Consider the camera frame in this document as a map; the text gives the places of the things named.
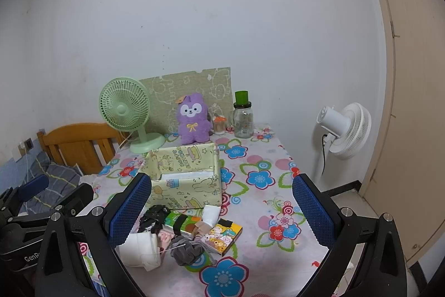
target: door frame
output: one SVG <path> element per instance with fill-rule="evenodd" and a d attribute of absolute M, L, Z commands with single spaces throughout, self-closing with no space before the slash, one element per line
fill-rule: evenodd
<path fill-rule="evenodd" d="M 366 171 L 365 177 L 362 182 L 362 186 L 359 190 L 359 195 L 364 197 L 369 184 L 372 183 L 372 177 L 379 162 L 380 156 L 383 151 L 383 145 L 388 133 L 389 121 L 392 117 L 392 102 L 394 96 L 394 80 L 395 80 L 395 43 L 392 27 L 391 11 L 389 9 L 388 0 L 379 0 L 380 8 L 383 17 L 383 26 L 386 41 L 386 89 L 384 97 L 384 105 L 382 111 L 382 119 L 380 122 L 380 128 L 377 135 L 377 141 L 375 142 L 374 150 L 372 153 L 371 161 Z M 445 220 L 437 228 L 434 234 L 428 239 L 428 241 L 409 259 L 406 261 L 407 267 L 411 267 L 414 263 L 424 256 L 424 254 L 439 240 L 442 234 L 445 233 Z"/>

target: yellow bow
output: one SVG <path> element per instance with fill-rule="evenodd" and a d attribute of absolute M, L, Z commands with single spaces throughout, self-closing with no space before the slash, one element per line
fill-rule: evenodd
<path fill-rule="evenodd" d="M 190 129 L 190 132 L 196 131 L 195 127 L 197 126 L 197 122 L 195 122 L 194 124 L 187 124 L 187 127 Z"/>

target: cartoon print tissue box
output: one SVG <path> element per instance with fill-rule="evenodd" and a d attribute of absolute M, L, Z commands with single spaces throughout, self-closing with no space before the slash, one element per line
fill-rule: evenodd
<path fill-rule="evenodd" d="M 240 225 L 221 218 L 212 230 L 201 238 L 201 242 L 210 252 L 223 256 L 235 243 L 242 231 L 243 228 Z"/>
<path fill-rule="evenodd" d="M 165 218 L 163 229 L 175 235 L 193 239 L 195 231 L 195 223 L 201 220 L 200 217 L 182 214 L 177 210 L 173 210 Z"/>
<path fill-rule="evenodd" d="M 155 149 L 140 170 L 151 178 L 146 207 L 156 204 L 170 209 L 197 209 L 221 205 L 219 150 L 215 143 Z"/>

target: wooden bed frame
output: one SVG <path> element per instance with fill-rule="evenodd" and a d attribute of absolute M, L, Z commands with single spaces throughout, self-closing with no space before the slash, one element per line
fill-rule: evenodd
<path fill-rule="evenodd" d="M 60 165 L 65 165 L 64 159 L 68 166 L 77 164 L 84 174 L 97 174 L 103 168 L 93 141 L 98 143 L 103 158 L 108 163 L 115 154 L 111 139 L 116 139 L 121 144 L 126 136 L 126 133 L 121 134 L 106 123 L 71 124 L 48 134 L 37 133 L 42 150 L 51 159 Z"/>

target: floral tablecloth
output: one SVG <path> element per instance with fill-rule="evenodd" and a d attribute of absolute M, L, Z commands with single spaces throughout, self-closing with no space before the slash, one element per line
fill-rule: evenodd
<path fill-rule="evenodd" d="M 181 141 L 175 133 L 166 140 L 164 147 Z M 167 252 L 155 270 L 128 270 L 150 297 L 295 297 L 328 251 L 318 244 L 292 196 L 292 179 L 300 170 L 267 125 L 258 126 L 250 139 L 227 132 L 211 140 L 219 146 L 221 216 L 241 225 L 241 236 L 223 258 L 214 255 L 216 266 L 202 255 L 194 265 L 180 267 Z M 94 189 L 84 214 L 121 192 L 143 162 L 143 155 L 126 148 L 99 175 L 83 177 L 81 182 Z M 202 210 L 185 212 L 199 215 Z M 92 279 L 103 284 L 88 246 L 81 245 L 81 251 Z"/>

